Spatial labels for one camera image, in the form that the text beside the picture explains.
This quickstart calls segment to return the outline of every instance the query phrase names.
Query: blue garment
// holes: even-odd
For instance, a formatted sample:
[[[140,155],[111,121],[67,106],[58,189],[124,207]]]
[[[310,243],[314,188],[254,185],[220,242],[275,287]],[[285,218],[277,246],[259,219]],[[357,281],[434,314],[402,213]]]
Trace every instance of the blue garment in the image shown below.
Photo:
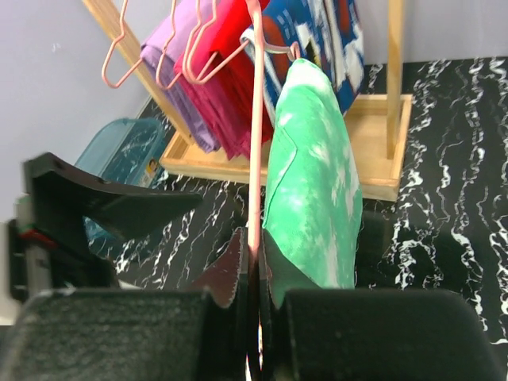
[[[263,11],[263,30],[269,44],[298,42],[302,58],[318,65],[332,83],[341,112],[351,107],[364,77],[363,34],[354,0],[271,0]],[[254,61],[254,31],[245,30],[241,41]],[[291,63],[284,55],[265,53],[264,102],[275,125],[279,100]]]

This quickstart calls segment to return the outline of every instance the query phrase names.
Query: purple garment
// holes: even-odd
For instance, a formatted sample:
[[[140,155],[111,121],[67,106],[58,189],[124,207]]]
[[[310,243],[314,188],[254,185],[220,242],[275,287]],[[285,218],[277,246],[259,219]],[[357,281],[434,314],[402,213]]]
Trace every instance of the purple garment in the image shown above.
[[[202,16],[208,10],[211,14],[211,0],[201,0]],[[173,66],[176,60],[183,54],[187,45],[187,40],[191,30],[198,24],[196,10],[193,2],[181,2],[175,9],[175,27],[176,34],[167,47],[166,58],[160,71],[162,84],[168,85],[175,73]],[[171,19],[169,16],[162,21],[153,34],[141,45],[140,57],[147,64],[153,78],[156,77],[157,65],[162,55],[162,49],[172,33]],[[182,119],[187,123],[190,133],[195,138],[196,143],[205,152],[217,151],[221,146],[210,129],[203,121],[201,114],[196,110],[194,104],[187,97],[182,87],[176,83],[171,89],[163,90],[171,104],[180,112]]]

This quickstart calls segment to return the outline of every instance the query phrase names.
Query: wooden clothing rack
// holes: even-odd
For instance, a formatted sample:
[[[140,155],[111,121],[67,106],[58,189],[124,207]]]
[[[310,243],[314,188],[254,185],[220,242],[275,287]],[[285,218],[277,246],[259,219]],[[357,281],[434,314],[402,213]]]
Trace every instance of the wooden clothing rack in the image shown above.
[[[110,39],[120,35],[120,14],[111,0],[83,0],[83,3]],[[403,26],[404,0],[389,0],[387,93],[359,95],[345,117],[364,198],[395,201],[398,195],[412,105],[412,95],[401,94]],[[129,66],[139,60],[140,43],[128,26],[117,48]],[[228,160],[223,150],[204,153],[148,69],[142,64],[135,72],[175,128],[175,135],[160,159],[168,172],[248,183],[246,158]],[[268,142],[262,151],[263,185],[269,152]]]

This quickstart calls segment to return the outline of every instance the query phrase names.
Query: wooden base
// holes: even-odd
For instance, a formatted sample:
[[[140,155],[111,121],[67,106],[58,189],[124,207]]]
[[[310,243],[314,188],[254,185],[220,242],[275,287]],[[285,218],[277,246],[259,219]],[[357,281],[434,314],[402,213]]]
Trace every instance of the wooden base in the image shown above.
[[[400,124],[393,159],[388,156],[387,96],[360,95],[345,117],[364,198],[395,201],[402,174],[410,123],[412,95],[401,96]],[[261,183],[266,184],[270,143],[263,146]],[[227,160],[223,150],[204,153],[178,133],[171,139],[161,165],[170,173],[204,179],[248,183],[249,163],[244,157]]]

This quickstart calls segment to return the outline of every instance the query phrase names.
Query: black marble surface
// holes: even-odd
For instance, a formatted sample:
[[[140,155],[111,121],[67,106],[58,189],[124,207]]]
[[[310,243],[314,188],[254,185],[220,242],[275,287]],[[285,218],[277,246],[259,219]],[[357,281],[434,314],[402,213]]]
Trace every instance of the black marble surface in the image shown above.
[[[365,91],[386,90],[386,68],[368,67]],[[414,95],[401,190],[395,204],[364,202],[358,287],[443,288],[479,315],[508,362],[508,60],[404,66]],[[146,116],[164,120],[150,104]],[[171,129],[167,127],[168,137]],[[205,202],[143,240],[96,241],[122,280],[146,289],[185,287],[246,224],[245,185],[163,173],[158,187],[197,191]]]

